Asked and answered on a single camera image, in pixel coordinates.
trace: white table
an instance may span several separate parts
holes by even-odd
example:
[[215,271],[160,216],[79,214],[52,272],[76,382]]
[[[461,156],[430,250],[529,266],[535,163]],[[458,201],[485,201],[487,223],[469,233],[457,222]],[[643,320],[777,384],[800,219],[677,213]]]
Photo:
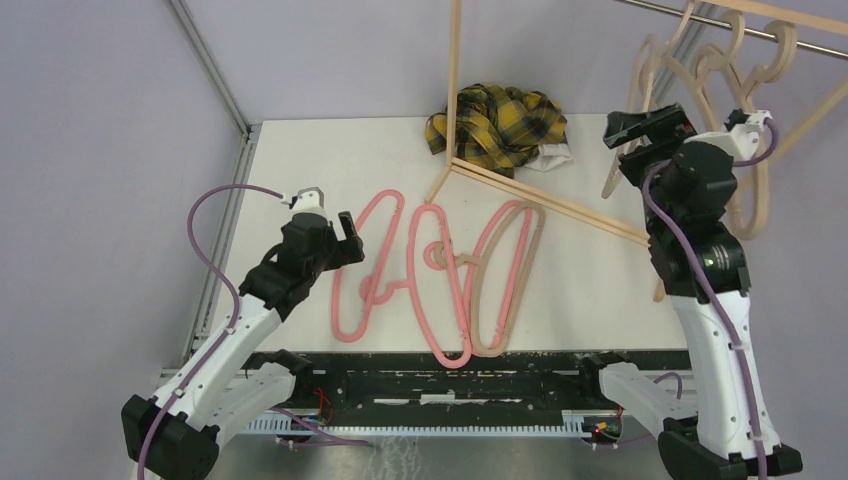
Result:
[[[574,163],[546,173],[520,169],[518,179],[632,225],[642,225],[637,189],[624,186],[610,199],[600,198],[613,155],[601,142],[605,116],[568,115],[567,119]],[[349,210],[355,219],[381,190],[402,192],[406,208],[381,283],[405,278],[409,219],[444,166],[444,156],[433,156],[427,149],[424,122],[424,118],[265,122],[248,183],[289,194],[318,186],[325,193],[325,209],[334,218],[338,212]],[[435,203],[447,213],[454,251],[470,253],[492,214],[512,198],[472,179],[451,175]],[[346,332],[352,332],[360,320],[363,301],[358,294],[359,282],[373,269],[393,209],[394,201],[386,199],[360,232],[366,260],[347,267],[342,285],[341,325]],[[289,218],[288,210],[273,198],[257,192],[245,194],[225,268],[236,285],[281,240],[280,227]],[[480,316],[484,343],[494,332],[520,224],[514,222],[504,236],[484,282]],[[425,214],[417,248],[423,250],[437,239],[435,217]],[[447,275],[427,268],[420,253],[416,258],[419,291],[431,328],[443,350],[459,350]],[[464,275],[461,268],[460,279]],[[668,302],[656,304],[651,299],[655,283],[645,247],[549,210],[509,350],[685,348],[682,330]],[[405,290],[374,308],[361,340],[350,344],[336,340],[330,329],[331,284],[332,273],[322,275],[310,297],[260,350],[429,351]],[[217,325],[231,308],[231,298],[223,292],[214,309],[213,323]]]

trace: plaid shirt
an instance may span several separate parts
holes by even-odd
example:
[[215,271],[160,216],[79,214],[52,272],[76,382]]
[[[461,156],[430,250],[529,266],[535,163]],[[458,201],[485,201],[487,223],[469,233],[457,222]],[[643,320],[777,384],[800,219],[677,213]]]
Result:
[[[456,156],[512,178],[539,153],[538,145],[565,143],[565,117],[557,102],[539,92],[475,84],[457,95]],[[427,119],[426,136],[435,155],[445,151],[447,114]]]

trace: wooden stick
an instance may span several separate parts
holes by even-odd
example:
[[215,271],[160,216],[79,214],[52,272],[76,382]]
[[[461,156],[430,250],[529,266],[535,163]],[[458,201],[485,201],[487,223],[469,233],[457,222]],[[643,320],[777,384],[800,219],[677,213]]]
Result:
[[840,35],[848,35],[848,23],[836,20],[834,18],[820,17],[811,13],[799,12],[790,8],[778,7],[776,5],[768,5],[754,0],[703,0],[705,3],[712,3],[721,7],[741,10],[743,12],[753,13],[770,17],[775,20],[783,20],[796,25],[812,27],[825,32],[838,33]]
[[[848,95],[848,75],[846,75],[840,81],[840,83],[836,87],[834,87],[833,90],[830,91],[830,93],[822,97],[821,101],[819,101],[819,104],[816,105],[815,108],[810,110],[810,112],[807,113],[807,116],[804,117],[800,122],[798,122],[798,124],[795,125],[795,128],[793,128],[791,132],[781,138],[780,144],[777,146],[777,149],[774,151],[774,153],[771,154],[768,160],[766,160],[768,166],[771,167],[774,162],[780,160],[780,158],[785,155],[786,152],[789,151],[789,149],[791,149],[793,146],[795,146],[796,143],[798,143],[798,140],[800,140],[804,135],[807,134],[808,131],[810,131],[811,128],[813,128],[817,123],[819,123],[819,121],[824,118],[824,116],[827,115],[833,109],[833,107],[838,105],[839,102],[841,102],[846,95]],[[740,180],[738,191],[743,192],[746,189],[750,188],[752,181],[752,175],[748,175],[747,177]]]
[[439,177],[436,179],[436,183],[434,183],[433,187],[430,189],[430,193],[428,193],[427,197],[424,198],[425,203],[433,203],[433,199],[436,198],[436,195],[439,194],[439,190],[441,190],[442,185],[445,184],[445,180],[448,179],[450,170],[450,165],[442,169],[442,173],[439,174]]
[[450,174],[451,159],[456,152],[456,95],[459,81],[459,27],[462,23],[462,0],[451,2],[450,58],[448,60],[448,118],[445,131],[445,168],[424,198],[425,203],[433,203],[436,195]]
[[[485,168],[482,168],[482,167],[478,167],[477,165],[474,165],[472,163],[468,163],[468,162],[461,160],[459,158],[453,159],[453,165],[454,165],[454,167],[459,167],[459,168],[464,169],[464,170],[470,170],[474,173],[477,173],[478,175],[486,177],[489,180],[486,183],[488,183],[489,185],[492,185],[494,187],[500,188],[501,190],[506,190],[505,188],[503,188],[503,186],[508,186],[508,187],[510,187],[510,190],[507,190],[507,191],[511,192],[513,190],[518,190],[518,191],[521,191],[521,192],[525,192],[529,195],[532,195],[533,198],[543,198],[543,199],[547,200],[548,203],[557,205],[559,208],[556,208],[555,210],[559,210],[562,213],[565,213],[566,215],[574,216],[574,215],[572,215],[572,213],[573,213],[575,215],[580,215],[580,217],[581,217],[581,218],[579,218],[580,220],[582,220],[583,218],[591,219],[591,221],[587,221],[587,223],[590,223],[592,225],[597,226],[597,224],[602,223],[602,224],[609,226],[614,231],[627,232],[631,237],[635,237],[635,238],[640,239],[639,240],[640,243],[644,243],[645,245],[647,245],[648,236],[647,236],[647,234],[645,234],[644,230],[642,230],[642,229],[639,229],[637,227],[629,225],[625,222],[616,220],[612,217],[608,217],[608,216],[606,216],[602,213],[599,213],[599,212],[592,210],[591,208],[586,208],[583,205],[580,205],[580,204],[577,204],[577,203],[574,203],[574,202],[569,202],[568,200],[564,200],[562,198],[556,197],[556,196],[551,195],[550,193],[548,193],[544,190],[538,189],[536,187],[531,187],[530,185],[526,185],[526,184],[523,184],[523,183],[521,183],[517,180],[513,180],[511,178],[504,177],[503,175],[498,175],[495,172],[486,170]],[[520,196],[522,196],[523,198],[529,199],[529,197],[526,197],[524,195],[520,195]]]
[[[494,180],[492,178],[489,178],[486,175],[481,175],[481,174],[477,173],[476,170],[470,170],[470,169],[462,168],[461,166],[456,165],[456,164],[454,164],[451,167],[451,170],[456,172],[456,173],[459,173],[461,175],[465,175],[466,177],[473,178],[474,180],[477,180],[478,182],[482,182],[482,183],[485,183],[486,185],[490,185],[490,186],[495,187],[499,190],[503,190],[504,192],[511,193],[511,194],[519,196],[521,198],[525,198],[527,200],[530,200],[531,202],[536,202],[539,205],[543,205],[545,207],[548,207],[551,210],[556,210],[559,213],[562,213],[564,215],[572,217],[576,220],[580,220],[581,222],[588,223],[589,225],[592,225],[593,227],[597,227],[597,228],[600,228],[601,230],[607,231],[607,232],[612,233],[614,235],[618,235],[621,238],[625,238],[625,239],[630,240],[630,241],[637,243],[639,245],[642,245],[642,246],[648,245],[647,235],[645,235],[644,233],[637,232],[634,227],[631,227],[630,225],[618,222],[618,220],[614,220],[612,218],[606,217],[605,215],[602,215],[598,212],[590,210],[590,209],[583,207],[581,205],[572,204],[571,202],[566,202],[565,200],[558,199],[556,197],[552,197],[551,195],[549,195],[545,192],[541,192],[543,194],[541,196],[536,195],[534,193],[527,192],[527,191],[521,190],[519,188],[516,188],[516,187],[512,186],[511,184],[501,183],[498,180]],[[581,213],[580,211],[572,210],[568,207],[563,206],[559,202],[564,202],[566,204],[571,204],[573,206],[579,207],[579,209],[582,210],[585,213]],[[611,225],[611,223],[618,223],[620,225],[624,225],[627,228],[619,228],[619,227]]]
[[450,167],[456,154],[456,95],[459,82],[459,27],[462,23],[462,0],[451,3],[450,59],[448,60],[448,125],[445,165]]

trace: lavender wall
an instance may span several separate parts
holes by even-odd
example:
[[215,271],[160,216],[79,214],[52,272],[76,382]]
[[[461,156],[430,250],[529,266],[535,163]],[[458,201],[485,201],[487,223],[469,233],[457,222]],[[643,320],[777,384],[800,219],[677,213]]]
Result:
[[[190,0],[251,122],[424,116],[445,107],[449,0]],[[465,0],[460,83],[621,108],[634,48],[677,20],[611,0]]]
[[[792,6],[789,0],[770,3]],[[848,4],[817,0],[805,9],[848,19]],[[749,25],[766,21],[752,17]],[[848,38],[799,29],[805,41],[845,49]],[[729,34],[709,30],[704,42],[725,45]],[[739,64],[747,74],[755,61],[768,62],[774,45],[748,38]],[[799,51],[792,71],[765,85],[755,105],[772,111],[788,131],[848,75],[848,62]],[[722,82],[711,89],[722,111],[732,102]],[[670,101],[691,105],[677,85]],[[687,108],[697,118],[694,107]],[[848,338],[848,102],[837,106],[771,169],[771,217],[759,238],[746,244],[751,267],[752,333],[766,403],[781,438],[801,450],[805,471],[797,478],[841,478],[848,429],[848,383],[842,366]]]
[[0,476],[126,473],[121,406],[201,283],[185,214],[238,147],[165,2],[0,6]]

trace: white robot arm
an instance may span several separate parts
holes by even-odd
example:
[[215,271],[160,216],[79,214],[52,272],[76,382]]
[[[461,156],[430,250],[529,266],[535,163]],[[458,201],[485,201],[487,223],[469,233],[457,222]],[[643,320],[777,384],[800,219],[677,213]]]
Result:
[[305,362],[291,354],[281,360],[284,364],[266,363],[237,388],[225,389],[259,344],[306,299],[320,273],[365,258],[348,212],[339,214],[346,238],[337,239],[321,190],[298,192],[290,208],[294,215],[282,228],[282,243],[239,286],[238,318],[221,322],[151,398],[134,395],[121,410],[130,458],[163,478],[205,478],[220,448],[292,395],[295,373]]
[[621,158],[645,196],[651,262],[680,319],[697,410],[669,396],[621,358],[592,366],[598,389],[658,439],[675,480],[744,479],[801,470],[763,402],[751,348],[750,279],[739,242],[721,223],[736,190],[733,167],[748,166],[759,136],[776,131],[767,111],[734,111],[726,132],[696,135],[679,105],[646,114],[611,113],[604,141],[614,148],[646,136]]

